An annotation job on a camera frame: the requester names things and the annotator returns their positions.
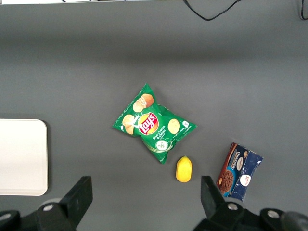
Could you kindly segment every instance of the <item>white tray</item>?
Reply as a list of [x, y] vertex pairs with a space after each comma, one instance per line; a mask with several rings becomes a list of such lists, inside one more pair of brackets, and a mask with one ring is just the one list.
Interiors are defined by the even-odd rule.
[[0, 119], [0, 195], [48, 189], [47, 127], [37, 119]]

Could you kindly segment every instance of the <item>cookie illustration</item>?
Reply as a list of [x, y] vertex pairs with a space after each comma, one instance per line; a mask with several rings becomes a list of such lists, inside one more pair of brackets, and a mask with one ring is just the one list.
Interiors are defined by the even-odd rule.
[[233, 174], [231, 171], [226, 170], [219, 179], [219, 188], [222, 193], [230, 191], [233, 185]]

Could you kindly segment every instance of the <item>screw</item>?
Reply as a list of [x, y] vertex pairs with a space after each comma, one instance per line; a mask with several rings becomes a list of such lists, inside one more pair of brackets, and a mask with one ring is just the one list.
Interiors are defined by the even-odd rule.
[[273, 210], [268, 211], [268, 216], [270, 218], [275, 218], [275, 219], [278, 219], [280, 217], [279, 214], [277, 212], [273, 211]]
[[45, 207], [43, 208], [43, 211], [44, 211], [44, 212], [47, 212], [47, 211], [52, 210], [52, 208], [53, 208], [53, 205], [48, 205], [48, 206], [45, 206]]
[[239, 208], [237, 207], [236, 204], [234, 204], [234, 203], [229, 203], [229, 204], [228, 204], [228, 209], [235, 211], [235, 210], [238, 210]]
[[11, 215], [10, 213], [4, 214], [4, 215], [2, 215], [2, 216], [0, 217], [0, 221], [6, 220], [6, 219], [10, 218], [11, 216], [12, 216], [12, 215]]

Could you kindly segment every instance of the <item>black cable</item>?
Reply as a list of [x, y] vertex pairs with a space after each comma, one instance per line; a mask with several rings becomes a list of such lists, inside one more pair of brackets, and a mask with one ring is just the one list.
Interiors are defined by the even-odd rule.
[[206, 20], [206, 21], [211, 21], [215, 18], [217, 18], [218, 16], [222, 15], [223, 13], [227, 12], [229, 9], [231, 9], [232, 6], [234, 6], [236, 3], [238, 3], [239, 1], [242, 1], [242, 0], [237, 0], [235, 1], [229, 8], [225, 9], [223, 12], [220, 12], [219, 14], [217, 14], [216, 16], [212, 17], [212, 18], [205, 18], [203, 17], [202, 15], [200, 15], [197, 11], [195, 11], [192, 6], [188, 3], [187, 0], [183, 0], [183, 2], [188, 6], [189, 9], [191, 9], [192, 12], [194, 12], [196, 15], [198, 15], [200, 18], [202, 18], [203, 20]]
[[305, 0], [302, 0], [301, 20], [307, 20], [308, 19], [308, 18], [304, 17], [304, 1]]

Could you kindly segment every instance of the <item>cookie box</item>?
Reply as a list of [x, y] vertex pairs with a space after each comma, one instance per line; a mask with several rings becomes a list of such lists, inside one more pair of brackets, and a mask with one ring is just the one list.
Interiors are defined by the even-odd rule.
[[263, 157], [251, 150], [232, 143], [217, 180], [217, 186], [225, 197], [244, 201], [247, 186]]

